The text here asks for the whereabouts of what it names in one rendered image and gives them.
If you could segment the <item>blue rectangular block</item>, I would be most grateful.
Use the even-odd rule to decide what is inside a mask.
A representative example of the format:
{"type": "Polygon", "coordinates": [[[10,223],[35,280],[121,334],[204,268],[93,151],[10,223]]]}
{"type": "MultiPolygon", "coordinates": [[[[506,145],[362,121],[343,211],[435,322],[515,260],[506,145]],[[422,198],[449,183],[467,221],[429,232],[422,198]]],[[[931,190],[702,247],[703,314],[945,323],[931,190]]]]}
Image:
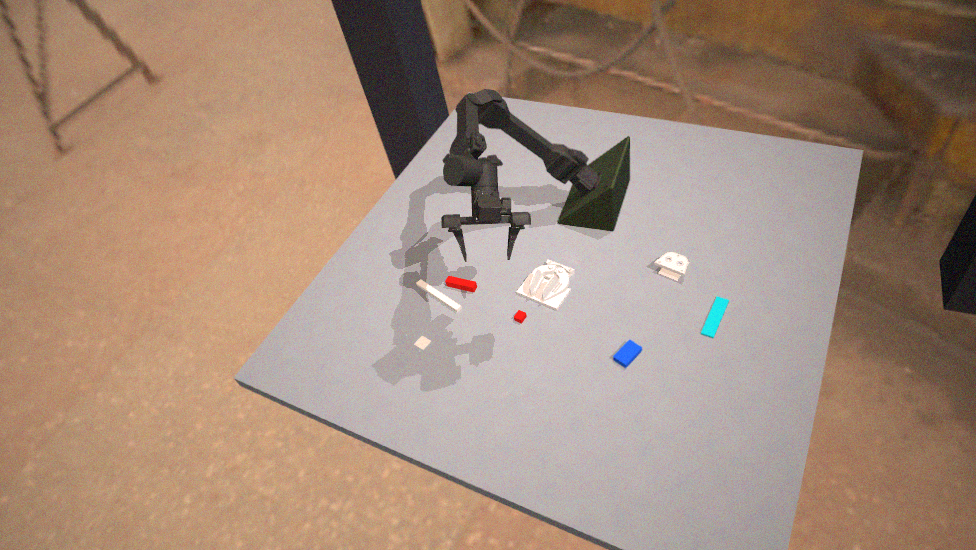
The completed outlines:
{"type": "Polygon", "coordinates": [[[642,352],[642,348],[628,340],[621,350],[614,356],[614,361],[626,369],[626,367],[642,352]]]}

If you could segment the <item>cyan flat bar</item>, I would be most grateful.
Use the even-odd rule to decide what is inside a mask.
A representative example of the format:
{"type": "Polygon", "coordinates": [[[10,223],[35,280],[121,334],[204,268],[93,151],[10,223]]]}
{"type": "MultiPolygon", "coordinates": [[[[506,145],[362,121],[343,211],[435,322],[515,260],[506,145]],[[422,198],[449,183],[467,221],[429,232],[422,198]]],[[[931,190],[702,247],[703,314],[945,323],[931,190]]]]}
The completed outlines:
{"type": "Polygon", "coordinates": [[[716,300],[712,306],[709,316],[701,331],[701,335],[714,338],[714,335],[719,327],[719,324],[722,320],[722,317],[725,313],[728,303],[729,300],[716,297],[716,300]]]}

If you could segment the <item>white flat bar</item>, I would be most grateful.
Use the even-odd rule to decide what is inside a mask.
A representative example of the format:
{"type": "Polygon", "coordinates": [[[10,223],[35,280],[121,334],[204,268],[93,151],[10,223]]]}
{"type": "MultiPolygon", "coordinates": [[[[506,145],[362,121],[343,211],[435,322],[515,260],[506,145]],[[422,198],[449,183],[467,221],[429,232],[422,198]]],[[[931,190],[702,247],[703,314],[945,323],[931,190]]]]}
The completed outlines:
{"type": "Polygon", "coordinates": [[[441,301],[442,303],[444,303],[454,311],[459,312],[462,309],[461,305],[459,305],[452,299],[448,298],[447,296],[445,296],[444,294],[442,294],[441,292],[439,292],[438,290],[436,290],[435,288],[433,288],[423,280],[420,279],[416,284],[418,287],[420,287],[421,289],[423,289],[424,291],[426,291],[427,293],[429,293],[430,295],[432,295],[433,297],[435,297],[436,299],[438,299],[439,301],[441,301]]]}

